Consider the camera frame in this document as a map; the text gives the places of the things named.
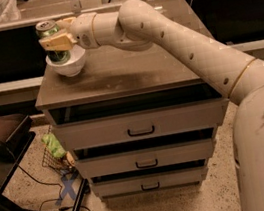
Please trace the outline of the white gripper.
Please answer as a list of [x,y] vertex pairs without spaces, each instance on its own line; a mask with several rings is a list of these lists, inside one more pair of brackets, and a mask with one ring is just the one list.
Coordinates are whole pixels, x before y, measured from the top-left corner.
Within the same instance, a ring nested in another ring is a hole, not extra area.
[[71,33],[62,33],[51,35],[40,39],[38,42],[47,51],[64,51],[70,50],[77,43],[84,49],[98,48],[99,44],[94,37],[93,22],[96,13],[84,13],[75,17],[67,17],[57,20],[58,27],[62,29],[70,29]]

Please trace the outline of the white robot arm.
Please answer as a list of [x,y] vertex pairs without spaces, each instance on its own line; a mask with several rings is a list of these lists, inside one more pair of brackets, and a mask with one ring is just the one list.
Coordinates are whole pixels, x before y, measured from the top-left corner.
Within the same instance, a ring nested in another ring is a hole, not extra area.
[[142,0],[116,12],[84,13],[57,21],[40,39],[48,51],[114,46],[144,50],[158,44],[238,106],[233,151],[242,211],[264,211],[264,61],[170,20]]

